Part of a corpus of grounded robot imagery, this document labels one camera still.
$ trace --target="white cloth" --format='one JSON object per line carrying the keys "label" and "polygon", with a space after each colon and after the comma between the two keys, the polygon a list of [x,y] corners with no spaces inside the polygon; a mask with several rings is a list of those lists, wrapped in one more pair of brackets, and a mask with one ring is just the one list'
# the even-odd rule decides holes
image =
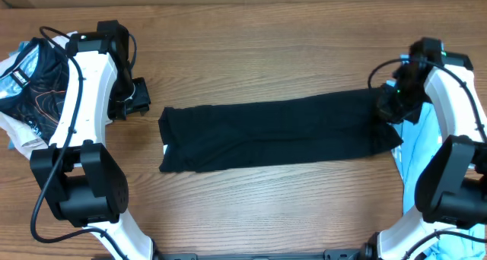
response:
{"label": "white cloth", "polygon": [[[53,40],[60,46],[64,47],[68,42],[63,36],[56,36]],[[10,58],[0,62],[0,74],[3,74],[7,68],[12,66],[19,53],[14,54]],[[46,149],[47,144],[30,128],[29,125],[20,122],[10,116],[0,112],[0,128],[7,132],[8,137],[14,144],[19,153],[23,154],[27,159],[30,159],[30,155],[33,150]]]}

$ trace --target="wooden table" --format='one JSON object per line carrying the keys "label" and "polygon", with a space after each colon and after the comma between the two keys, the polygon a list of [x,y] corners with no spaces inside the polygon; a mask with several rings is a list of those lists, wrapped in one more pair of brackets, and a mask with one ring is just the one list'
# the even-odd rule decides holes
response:
{"label": "wooden table", "polygon": [[[132,215],[164,252],[202,255],[320,252],[359,247],[402,213],[390,154],[360,160],[216,173],[162,174],[157,120],[165,106],[289,100],[364,88],[370,70],[422,36],[444,40],[476,68],[487,105],[485,2],[358,2],[0,10],[0,59],[47,25],[96,30],[118,19],[138,41],[151,111],[107,127],[107,148],[127,175]],[[384,82],[394,68],[376,77]],[[0,258],[89,259],[91,235],[43,245],[30,236],[39,188],[28,161],[0,134]],[[46,204],[43,236],[73,231]]]}

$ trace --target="wood grain surface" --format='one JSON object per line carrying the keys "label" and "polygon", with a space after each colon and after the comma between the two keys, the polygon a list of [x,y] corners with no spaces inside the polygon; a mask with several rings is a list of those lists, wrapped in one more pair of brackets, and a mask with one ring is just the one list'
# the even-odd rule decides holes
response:
{"label": "wood grain surface", "polygon": [[[290,100],[364,88],[370,70],[422,36],[441,38],[476,68],[487,103],[485,2],[346,2],[0,11],[0,59],[38,27],[92,31],[118,19],[138,42],[151,111],[107,127],[107,148],[127,175],[129,210],[163,252],[201,255],[320,252],[359,247],[402,213],[390,154],[360,160],[216,173],[158,171],[157,120],[165,106]],[[383,83],[393,67],[374,81]],[[30,236],[39,194],[28,161],[0,133],[0,259],[89,259],[107,251],[90,235],[43,245]],[[73,231],[43,206],[38,229]]]}

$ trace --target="wooden tabletop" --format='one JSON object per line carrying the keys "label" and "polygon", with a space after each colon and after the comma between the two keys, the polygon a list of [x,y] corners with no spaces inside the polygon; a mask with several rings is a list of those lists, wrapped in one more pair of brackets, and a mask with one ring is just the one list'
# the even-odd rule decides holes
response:
{"label": "wooden tabletop", "polygon": [[[130,186],[129,210],[163,252],[201,255],[358,248],[402,213],[390,154],[360,160],[216,173],[160,173],[165,106],[290,100],[366,87],[379,63],[422,36],[470,56],[487,105],[485,2],[358,2],[0,10],[0,59],[38,27],[94,31],[117,19],[137,39],[134,75],[151,111],[107,126],[107,148]],[[376,77],[383,83],[394,67]],[[0,132],[0,259],[89,259],[107,251],[91,235],[43,245],[30,216],[39,187]],[[44,204],[38,230],[73,231]]]}

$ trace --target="black fabric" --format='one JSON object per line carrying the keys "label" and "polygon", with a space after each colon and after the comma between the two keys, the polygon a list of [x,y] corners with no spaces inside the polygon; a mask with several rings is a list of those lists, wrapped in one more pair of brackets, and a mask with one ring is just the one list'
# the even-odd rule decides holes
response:
{"label": "black fabric", "polygon": [[188,109],[166,107],[159,128],[167,151],[161,172],[367,157],[402,143],[373,113],[378,90],[298,100]]}
{"label": "black fabric", "polygon": [[68,59],[59,50],[52,48],[47,40],[33,38],[4,74],[15,70],[37,45],[39,60],[36,70],[30,76],[30,83],[19,95],[0,100],[0,111],[27,123],[48,142],[54,135],[64,106],[69,80]]}

